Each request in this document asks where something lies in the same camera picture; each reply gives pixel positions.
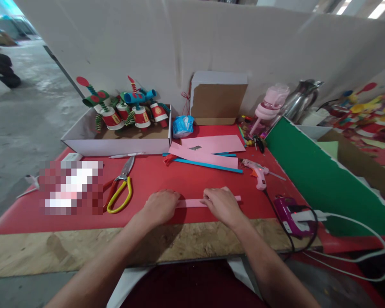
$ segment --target concrete floor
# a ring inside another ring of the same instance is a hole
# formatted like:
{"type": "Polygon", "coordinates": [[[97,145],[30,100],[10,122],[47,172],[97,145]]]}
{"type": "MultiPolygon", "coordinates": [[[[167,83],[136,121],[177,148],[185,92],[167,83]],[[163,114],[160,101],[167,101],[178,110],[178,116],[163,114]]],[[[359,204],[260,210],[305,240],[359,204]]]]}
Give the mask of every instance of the concrete floor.
{"type": "MultiPolygon", "coordinates": [[[[22,85],[0,97],[0,216],[28,187],[23,177],[37,174],[40,161],[61,153],[60,137],[87,110],[43,45],[24,41],[1,51],[11,57],[22,85]]],[[[244,265],[254,283],[245,259],[244,265]]],[[[292,260],[288,266],[323,307],[375,307],[349,277],[292,260]]],[[[73,275],[0,278],[0,308],[43,307],[73,275]]]]}

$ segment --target pink water bottle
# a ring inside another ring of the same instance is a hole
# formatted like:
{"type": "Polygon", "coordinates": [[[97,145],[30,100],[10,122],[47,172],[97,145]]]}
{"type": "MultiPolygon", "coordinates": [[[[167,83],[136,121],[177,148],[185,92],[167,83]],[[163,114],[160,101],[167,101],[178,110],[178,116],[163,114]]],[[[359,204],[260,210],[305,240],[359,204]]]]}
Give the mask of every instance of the pink water bottle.
{"type": "Polygon", "coordinates": [[[255,116],[248,126],[247,138],[252,138],[254,135],[259,136],[265,130],[268,130],[289,93],[290,88],[282,83],[277,83],[275,86],[268,88],[264,100],[257,106],[255,116]]]}

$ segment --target hand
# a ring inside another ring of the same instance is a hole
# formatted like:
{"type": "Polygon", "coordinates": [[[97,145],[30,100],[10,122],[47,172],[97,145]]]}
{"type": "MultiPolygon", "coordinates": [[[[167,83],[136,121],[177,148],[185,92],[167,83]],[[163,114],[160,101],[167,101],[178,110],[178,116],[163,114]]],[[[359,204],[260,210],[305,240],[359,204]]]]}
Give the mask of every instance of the hand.
{"type": "Polygon", "coordinates": [[[174,190],[160,190],[153,193],[145,203],[139,214],[142,220],[150,224],[151,228],[169,221],[175,212],[180,193],[174,190]]]}
{"type": "Polygon", "coordinates": [[[204,189],[204,199],[200,202],[207,205],[211,213],[230,229],[236,228],[246,219],[228,187],[204,189]]]}

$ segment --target white partition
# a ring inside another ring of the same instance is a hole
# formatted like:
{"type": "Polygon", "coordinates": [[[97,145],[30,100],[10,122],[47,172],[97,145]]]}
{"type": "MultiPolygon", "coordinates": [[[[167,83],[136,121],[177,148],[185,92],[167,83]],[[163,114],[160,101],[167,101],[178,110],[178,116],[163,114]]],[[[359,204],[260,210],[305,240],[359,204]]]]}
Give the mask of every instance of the white partition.
{"type": "Polygon", "coordinates": [[[385,70],[384,21],[198,0],[16,2],[73,79],[115,95],[130,75],[175,114],[194,71],[246,72],[250,112],[276,82],[325,81],[319,104],[385,70]]]}

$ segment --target scissors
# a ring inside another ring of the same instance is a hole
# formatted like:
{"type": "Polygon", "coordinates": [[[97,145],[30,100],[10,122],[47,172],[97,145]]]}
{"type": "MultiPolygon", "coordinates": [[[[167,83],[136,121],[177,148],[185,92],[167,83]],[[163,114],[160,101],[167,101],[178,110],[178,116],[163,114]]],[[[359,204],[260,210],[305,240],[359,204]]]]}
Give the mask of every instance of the scissors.
{"type": "Polygon", "coordinates": [[[118,177],[116,177],[115,180],[111,180],[110,182],[108,182],[104,185],[104,187],[107,187],[108,185],[112,184],[111,188],[110,188],[110,193],[109,193],[109,196],[107,199],[108,203],[106,203],[107,212],[110,214],[116,214],[116,213],[120,212],[123,208],[125,208],[127,206],[128,202],[130,202],[131,196],[133,195],[133,188],[131,186],[131,178],[128,176],[128,174],[130,173],[130,170],[133,167],[134,158],[135,158],[135,156],[130,157],[130,159],[125,163],[125,165],[121,171],[121,174],[118,177]],[[124,180],[124,182],[123,182],[123,184],[121,184],[120,188],[116,191],[118,181],[120,181],[120,180],[124,180]],[[117,197],[119,196],[121,191],[126,187],[127,184],[128,184],[128,196],[127,196],[127,198],[125,199],[124,203],[119,208],[116,208],[115,210],[113,210],[112,207],[113,207],[114,202],[116,201],[117,197]]]}

